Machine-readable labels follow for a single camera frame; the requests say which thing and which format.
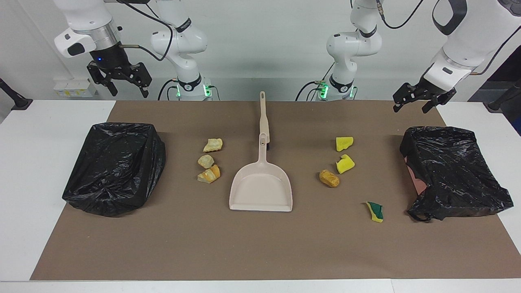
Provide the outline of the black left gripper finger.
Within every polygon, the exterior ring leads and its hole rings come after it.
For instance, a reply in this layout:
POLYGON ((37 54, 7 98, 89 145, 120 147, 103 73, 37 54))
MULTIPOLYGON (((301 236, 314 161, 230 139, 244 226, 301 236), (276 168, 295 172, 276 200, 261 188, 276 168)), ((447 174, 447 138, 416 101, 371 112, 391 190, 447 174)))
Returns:
POLYGON ((445 94, 441 94, 438 96, 435 96, 431 98, 426 104, 422 107, 422 112, 424 114, 428 113, 433 107, 436 107, 438 105, 445 105, 447 104, 451 98, 456 94, 456 90, 448 91, 445 94))
POLYGON ((411 85, 410 83, 402 84, 393 94, 393 111, 399 112, 404 105, 418 100, 418 98, 416 97, 417 90, 418 87, 411 85))

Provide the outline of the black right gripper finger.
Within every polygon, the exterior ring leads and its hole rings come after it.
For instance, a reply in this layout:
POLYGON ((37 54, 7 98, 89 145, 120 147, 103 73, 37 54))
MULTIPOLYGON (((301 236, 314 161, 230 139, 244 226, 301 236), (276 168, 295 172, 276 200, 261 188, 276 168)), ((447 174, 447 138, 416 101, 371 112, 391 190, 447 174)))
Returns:
POLYGON ((144 63, 139 62, 131 66, 131 82, 138 86, 143 98, 149 96, 148 87, 152 82, 152 78, 144 63))
POLYGON ((103 76, 102 71, 99 69, 98 65, 96 63, 89 63, 86 66, 87 70, 89 71, 89 74, 91 75, 92 81, 96 85, 102 85, 106 87, 112 96, 116 96, 118 93, 118 90, 114 83, 112 82, 112 78, 108 75, 103 76))

